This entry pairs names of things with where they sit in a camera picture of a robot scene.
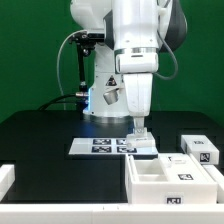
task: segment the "black cable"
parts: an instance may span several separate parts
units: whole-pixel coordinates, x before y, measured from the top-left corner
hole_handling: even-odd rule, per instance
[[[79,62],[80,83],[86,83],[84,59],[83,59],[83,49],[80,44],[77,44],[77,55],[78,55],[78,62]]]
[[[168,5],[170,4],[171,0],[167,0],[166,4],[164,5],[164,8],[167,8]]]
[[[49,101],[48,103],[43,104],[37,110],[46,110],[46,108],[48,108],[50,105],[52,105],[54,103],[57,103],[60,100],[63,100],[63,99],[66,99],[66,98],[71,98],[71,97],[76,97],[76,94],[75,93],[71,93],[71,94],[66,94],[64,96],[57,97],[57,98]]]
[[[55,104],[75,104],[77,105],[77,103],[79,103],[79,101],[59,101],[59,102],[54,102],[54,103],[51,103],[49,104],[48,106],[46,105],[46,107],[44,109],[40,109],[41,111],[42,110],[46,110],[48,107],[52,106],[52,105],[55,105]]]

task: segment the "white box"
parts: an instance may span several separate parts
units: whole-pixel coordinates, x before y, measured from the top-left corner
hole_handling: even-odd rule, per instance
[[[219,164],[219,150],[205,135],[182,135],[181,148],[203,165]]]
[[[154,160],[126,156],[128,203],[216,204],[217,184],[192,158],[184,154],[159,154]]]

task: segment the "green wall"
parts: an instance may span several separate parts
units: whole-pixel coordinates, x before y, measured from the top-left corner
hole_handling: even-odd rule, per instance
[[[176,51],[180,73],[173,81],[154,79],[152,110],[199,111],[224,126],[224,1],[181,3],[188,36]],[[60,95],[57,53],[65,37],[80,29],[69,5],[70,0],[0,1],[0,121]],[[170,74],[169,56],[160,58],[161,72]],[[66,46],[61,63],[66,93],[78,89],[76,60],[75,46]],[[89,82],[92,61],[86,66]]]

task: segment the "white container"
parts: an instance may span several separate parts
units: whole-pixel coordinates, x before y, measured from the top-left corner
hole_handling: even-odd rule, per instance
[[[126,156],[130,204],[216,204],[217,184],[192,156],[159,154],[154,160]]]

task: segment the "white platform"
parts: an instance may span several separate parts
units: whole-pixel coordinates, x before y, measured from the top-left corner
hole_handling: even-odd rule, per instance
[[[117,140],[110,146],[116,149]],[[126,159],[129,204],[0,204],[0,223],[223,224],[224,177],[215,166],[200,165],[192,154],[159,154],[152,161],[126,154]],[[0,181],[8,183],[4,191],[13,182],[14,166],[8,168]]]
[[[69,155],[152,155],[157,156],[156,147],[132,148],[126,146],[125,138],[75,138]]]

